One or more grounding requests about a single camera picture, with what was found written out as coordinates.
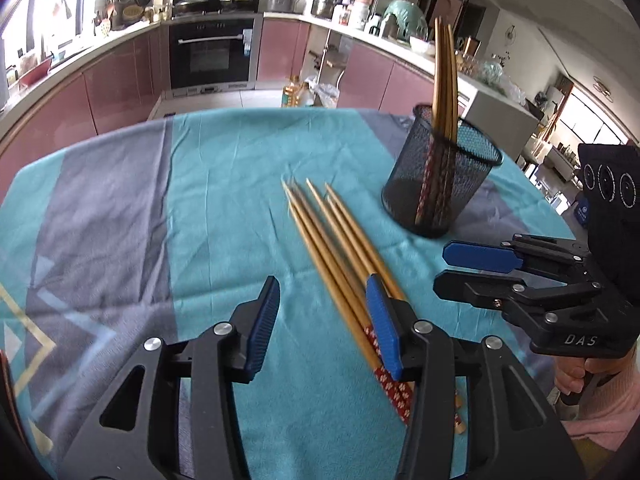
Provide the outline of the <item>right forearm pink sleeve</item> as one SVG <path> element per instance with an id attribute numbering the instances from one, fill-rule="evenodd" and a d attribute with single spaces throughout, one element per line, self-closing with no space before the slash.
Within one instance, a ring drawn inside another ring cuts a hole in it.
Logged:
<path id="1" fill-rule="evenodd" d="M 616 452 L 639 417 L 639 370 L 637 347 L 624 356 L 628 361 L 617 374 L 601 375 L 590 398 L 580 406 L 575 420 L 563 422 L 574 441 L 587 440 Z"/>

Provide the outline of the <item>right hand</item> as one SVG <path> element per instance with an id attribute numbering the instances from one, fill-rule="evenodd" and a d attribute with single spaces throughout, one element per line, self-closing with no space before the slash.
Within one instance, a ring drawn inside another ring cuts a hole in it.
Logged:
<path id="1" fill-rule="evenodd" d="M 627 358 L 612 360 L 557 356 L 554 359 L 554 385 L 563 394 L 581 393 L 587 374 L 614 375 L 626 366 L 627 361 Z"/>

